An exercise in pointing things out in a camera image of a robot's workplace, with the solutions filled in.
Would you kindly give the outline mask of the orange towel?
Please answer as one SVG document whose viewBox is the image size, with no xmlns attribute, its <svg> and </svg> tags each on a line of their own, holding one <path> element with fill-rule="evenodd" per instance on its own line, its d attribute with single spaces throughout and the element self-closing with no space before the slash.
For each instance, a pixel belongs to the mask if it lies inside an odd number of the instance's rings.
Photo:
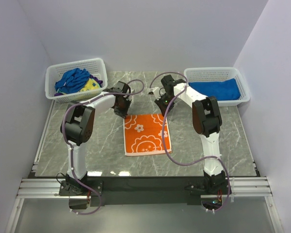
<svg viewBox="0 0 291 233">
<path fill-rule="evenodd" d="M 123 119 L 126 156 L 171 153 L 168 123 L 162 125 L 162 114 L 130 115 Z"/>
</svg>

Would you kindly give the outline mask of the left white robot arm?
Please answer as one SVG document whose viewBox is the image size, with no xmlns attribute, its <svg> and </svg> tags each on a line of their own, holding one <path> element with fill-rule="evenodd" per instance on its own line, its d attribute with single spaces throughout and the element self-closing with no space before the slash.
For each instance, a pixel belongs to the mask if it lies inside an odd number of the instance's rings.
<svg viewBox="0 0 291 233">
<path fill-rule="evenodd" d="M 115 87 L 104 89 L 96 97 L 69 103 L 60 131 L 68 148 L 69 165 L 65 181 L 76 195 L 83 195 L 89 186 L 85 152 L 86 143 L 92 136 L 95 115 L 112 108 L 114 114 L 125 119 L 131 94 L 130 86 L 119 81 Z"/>
</svg>

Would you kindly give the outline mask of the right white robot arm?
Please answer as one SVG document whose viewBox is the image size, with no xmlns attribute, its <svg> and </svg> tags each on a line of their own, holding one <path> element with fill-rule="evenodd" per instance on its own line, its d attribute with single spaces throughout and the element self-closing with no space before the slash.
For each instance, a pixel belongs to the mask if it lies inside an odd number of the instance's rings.
<svg viewBox="0 0 291 233">
<path fill-rule="evenodd" d="M 150 92 L 155 96 L 163 116 L 162 128 L 164 129 L 167 114 L 174 106 L 175 99 L 179 98 L 192 110 L 192 122 L 195 132 L 200 136 L 204 154 L 204 181 L 200 192 L 210 194 L 227 186 L 225 167 L 220 159 L 219 132 L 222 118 L 216 97 L 208 97 L 194 90 L 188 85 L 187 78 L 181 74 L 182 79 L 174 80 L 171 73 L 164 72 L 158 76 L 161 79 L 165 93 L 160 94 L 158 87 L 150 87 Z"/>
</svg>

